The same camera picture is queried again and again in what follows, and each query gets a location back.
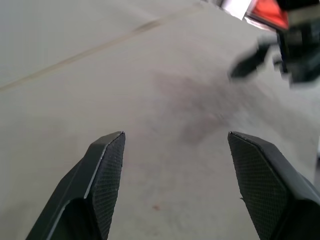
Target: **concrete floor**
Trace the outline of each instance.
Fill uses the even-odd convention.
[[[267,33],[197,1],[152,2],[33,1],[41,16],[19,8],[20,28],[5,25],[12,32],[0,42],[8,57],[0,87],[3,239],[24,239],[89,144],[115,131],[126,131],[127,141],[111,240],[257,240],[240,200],[231,130],[273,142],[312,180],[320,86],[289,89],[271,64],[232,84],[234,58]],[[10,39],[24,34],[30,40]]]

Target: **dark stain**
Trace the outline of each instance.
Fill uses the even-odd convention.
[[[185,116],[187,123],[180,133],[180,142],[198,145],[219,128],[231,128],[241,109],[252,116],[248,119],[250,124],[262,121],[293,143],[299,159],[312,167],[320,135],[318,122],[266,96],[253,81],[230,83],[225,72],[210,78],[191,79],[164,73],[155,76],[156,87],[167,99],[165,114]]]

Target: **gray floor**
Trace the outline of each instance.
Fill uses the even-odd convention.
[[[43,58],[51,53],[49,60],[28,62],[28,54],[15,52],[15,58],[25,59],[14,64],[11,58],[3,73],[1,238],[24,239],[89,144],[123,130],[124,165],[109,239],[257,240],[240,199],[228,131],[273,142],[312,180],[320,86],[289,89],[271,63],[251,81],[230,83],[227,71],[234,58],[267,33],[214,7],[191,0],[146,6],[137,0],[117,8],[119,14],[110,8],[119,22],[109,22],[108,14],[96,12],[98,1],[90,5],[95,11],[80,2],[95,28],[82,29],[85,20],[70,14],[66,28],[73,35],[66,33],[56,46],[46,35],[39,41],[52,47],[47,53],[43,44],[34,50]],[[52,6],[44,6],[49,13]],[[50,15],[42,18],[37,31],[50,26]],[[112,26],[117,31],[107,34]]]

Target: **red object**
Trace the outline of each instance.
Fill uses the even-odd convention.
[[[279,27],[288,28],[288,15],[282,11],[275,0],[257,0],[253,14]]]

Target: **black machine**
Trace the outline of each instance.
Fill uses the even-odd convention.
[[[276,0],[287,12],[288,28],[281,28],[258,16],[250,18],[276,31],[277,40],[260,42],[256,51],[239,60],[231,78],[245,78],[265,61],[270,47],[279,46],[281,56],[274,60],[290,84],[310,83],[320,75],[320,4],[319,0]]]

